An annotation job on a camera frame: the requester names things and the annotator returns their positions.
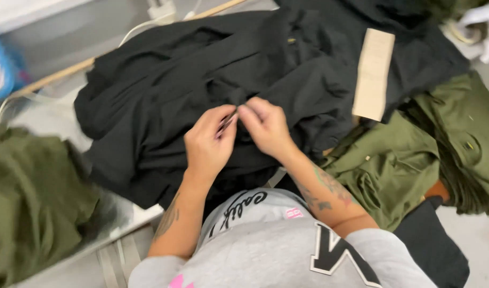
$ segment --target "forearm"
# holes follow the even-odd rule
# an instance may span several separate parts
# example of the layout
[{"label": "forearm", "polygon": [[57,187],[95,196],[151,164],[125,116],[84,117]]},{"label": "forearm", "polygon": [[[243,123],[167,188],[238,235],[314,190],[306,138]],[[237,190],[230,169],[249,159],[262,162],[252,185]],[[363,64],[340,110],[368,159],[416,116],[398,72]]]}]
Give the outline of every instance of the forearm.
[{"label": "forearm", "polygon": [[202,227],[203,207],[212,181],[196,179],[189,171],[171,205],[163,214],[148,256],[189,259],[195,252]]},{"label": "forearm", "polygon": [[280,162],[295,181],[316,219],[341,237],[364,228],[378,228],[349,191],[299,149],[291,149]]}]

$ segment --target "person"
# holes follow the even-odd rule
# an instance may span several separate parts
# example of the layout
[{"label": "person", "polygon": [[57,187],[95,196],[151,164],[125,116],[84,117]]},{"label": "person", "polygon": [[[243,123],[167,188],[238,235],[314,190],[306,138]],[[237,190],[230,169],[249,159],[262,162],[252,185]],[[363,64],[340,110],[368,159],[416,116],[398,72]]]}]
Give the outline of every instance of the person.
[{"label": "person", "polygon": [[[254,97],[210,109],[184,136],[188,168],[130,288],[436,287],[405,245],[294,144],[280,107]],[[301,195],[242,191],[202,223],[209,188],[232,154],[238,118]]]}]

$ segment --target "sleeve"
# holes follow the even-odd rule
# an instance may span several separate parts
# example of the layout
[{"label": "sleeve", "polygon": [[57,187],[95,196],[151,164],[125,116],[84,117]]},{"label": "sleeve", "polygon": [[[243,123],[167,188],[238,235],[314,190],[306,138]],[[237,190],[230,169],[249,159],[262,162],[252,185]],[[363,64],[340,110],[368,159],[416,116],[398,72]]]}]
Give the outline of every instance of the sleeve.
[{"label": "sleeve", "polygon": [[383,288],[436,288],[391,232],[363,229],[349,234],[346,241],[369,263]]},{"label": "sleeve", "polygon": [[134,268],[128,288],[168,287],[186,261],[176,256],[149,257]]}]

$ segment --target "blue container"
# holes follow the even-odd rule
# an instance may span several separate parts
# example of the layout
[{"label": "blue container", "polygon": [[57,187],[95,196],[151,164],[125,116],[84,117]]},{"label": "blue container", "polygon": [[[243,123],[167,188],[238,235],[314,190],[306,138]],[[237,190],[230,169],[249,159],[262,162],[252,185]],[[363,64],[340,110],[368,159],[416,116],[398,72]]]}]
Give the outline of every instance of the blue container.
[{"label": "blue container", "polygon": [[8,97],[10,93],[18,90],[30,82],[30,77],[25,69],[22,56],[15,49],[4,46],[0,42],[0,67],[5,77],[5,82],[0,89],[0,100]]}]

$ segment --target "tattoo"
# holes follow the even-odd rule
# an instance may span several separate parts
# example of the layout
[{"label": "tattoo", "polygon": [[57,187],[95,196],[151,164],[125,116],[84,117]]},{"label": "tattoo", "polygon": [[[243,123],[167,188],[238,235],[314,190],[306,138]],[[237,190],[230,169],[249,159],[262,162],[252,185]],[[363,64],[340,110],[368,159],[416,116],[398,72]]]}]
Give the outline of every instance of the tattoo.
[{"label": "tattoo", "polygon": [[347,191],[347,189],[342,186],[335,178],[331,177],[330,174],[326,173],[324,170],[319,168],[317,165],[312,163],[313,170],[317,175],[317,179],[321,184],[328,188],[331,193],[337,193],[337,198],[343,201],[344,206],[348,206],[351,203],[359,204],[358,201]]},{"label": "tattoo", "polygon": [[166,212],[163,214],[163,217],[161,218],[161,222],[159,223],[159,226],[157,227],[157,231],[155,232],[154,239],[153,241],[157,240],[160,236],[162,236],[168,229],[170,229],[173,221],[178,221],[179,220],[179,209],[175,206],[175,202],[177,201],[177,197],[179,196],[179,193],[175,195],[175,197],[172,200],[172,203],[166,210]]},{"label": "tattoo", "polygon": [[307,204],[310,207],[313,207],[314,201],[317,201],[318,199],[315,197],[312,197],[312,194],[310,193],[310,190],[307,189],[305,186],[303,186],[294,176],[290,175],[296,186],[298,186],[298,189],[300,190],[301,196],[305,199]]},{"label": "tattoo", "polygon": [[323,209],[330,209],[331,210],[331,204],[328,201],[319,202],[317,204],[317,206],[319,207],[319,211],[322,211]]}]

